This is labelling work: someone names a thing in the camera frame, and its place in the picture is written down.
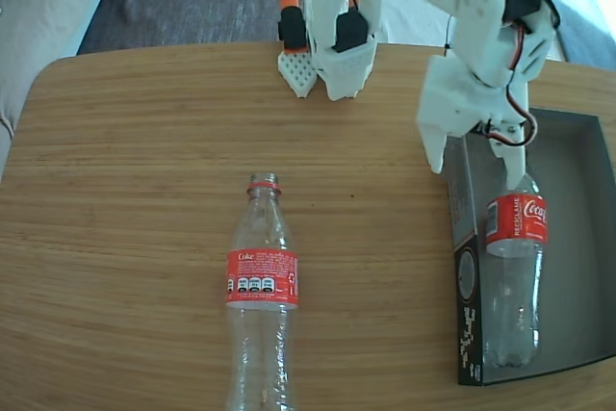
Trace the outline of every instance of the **robotic arm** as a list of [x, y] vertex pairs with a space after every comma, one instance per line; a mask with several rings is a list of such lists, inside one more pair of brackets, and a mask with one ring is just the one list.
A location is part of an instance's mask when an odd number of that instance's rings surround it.
[[[537, 125], [528, 81], [537, 77], [559, 17], [552, 0], [427, 0], [457, 18], [452, 52], [430, 58], [417, 121], [427, 159], [443, 166], [447, 136], [476, 131], [490, 139], [514, 189], [526, 172], [525, 145]], [[312, 66], [331, 99], [354, 97], [372, 71], [382, 0], [306, 0]], [[525, 133], [525, 124], [530, 130]]]

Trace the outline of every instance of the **wood grain surface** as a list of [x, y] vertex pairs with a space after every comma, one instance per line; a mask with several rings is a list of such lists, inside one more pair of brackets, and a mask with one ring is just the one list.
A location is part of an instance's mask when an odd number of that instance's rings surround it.
[[[354, 100], [296, 99], [279, 44], [52, 64], [0, 187], [0, 409], [223, 408], [225, 251], [253, 170], [279, 174], [300, 254], [295, 383], [310, 410], [616, 408], [616, 361], [456, 384], [446, 185], [414, 118], [428, 55], [379, 45]], [[600, 115], [616, 75], [549, 63], [531, 103]]]

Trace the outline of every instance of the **cardboard box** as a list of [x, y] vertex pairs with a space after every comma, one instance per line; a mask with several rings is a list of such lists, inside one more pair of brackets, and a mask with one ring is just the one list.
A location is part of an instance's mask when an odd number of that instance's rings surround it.
[[549, 241], [539, 290], [539, 352], [525, 367], [483, 364], [486, 212], [503, 188], [504, 166], [478, 135], [450, 139], [446, 148], [463, 385], [529, 378], [616, 355], [616, 184], [601, 125], [594, 116], [533, 113], [539, 135], [527, 149], [527, 164], [548, 202]]

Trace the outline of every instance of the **clear plastic bottle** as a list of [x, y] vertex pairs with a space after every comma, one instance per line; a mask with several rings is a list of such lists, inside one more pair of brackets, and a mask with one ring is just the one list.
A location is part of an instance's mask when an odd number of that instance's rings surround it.
[[273, 173], [257, 173], [227, 256], [233, 379], [227, 411], [294, 411], [292, 338], [297, 259]]
[[518, 188], [488, 205], [482, 269], [486, 333], [484, 363], [494, 368], [527, 365], [539, 348], [539, 284], [548, 238], [546, 202], [526, 175]]

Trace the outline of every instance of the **plastic bottle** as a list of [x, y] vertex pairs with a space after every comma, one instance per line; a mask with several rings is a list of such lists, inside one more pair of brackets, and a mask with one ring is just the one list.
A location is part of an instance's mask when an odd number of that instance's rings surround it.
[[233, 379], [227, 411], [293, 411], [291, 349], [297, 258], [273, 173], [257, 173], [227, 254]]
[[537, 353], [539, 283], [547, 240], [546, 201], [527, 174], [515, 191], [488, 205], [488, 254], [481, 274], [487, 289], [483, 325], [488, 367], [520, 368]]

